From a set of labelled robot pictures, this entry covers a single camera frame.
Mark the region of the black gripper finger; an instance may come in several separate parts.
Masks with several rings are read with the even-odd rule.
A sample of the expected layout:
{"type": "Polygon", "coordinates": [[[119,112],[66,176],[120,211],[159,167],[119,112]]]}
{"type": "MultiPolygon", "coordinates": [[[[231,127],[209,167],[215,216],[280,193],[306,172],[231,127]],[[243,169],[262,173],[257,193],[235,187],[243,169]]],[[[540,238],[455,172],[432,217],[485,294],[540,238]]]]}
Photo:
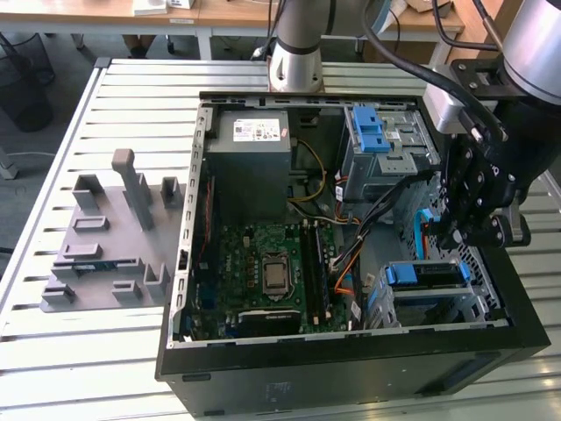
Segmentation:
{"type": "Polygon", "coordinates": [[[468,246],[523,247],[528,246],[530,241],[527,221],[514,205],[501,208],[484,218],[479,226],[473,225],[465,231],[468,246]]]}
{"type": "Polygon", "coordinates": [[[466,137],[449,142],[441,182],[444,207],[435,228],[440,248],[456,248],[468,240],[479,217],[480,191],[486,176],[479,151],[466,137]]]}

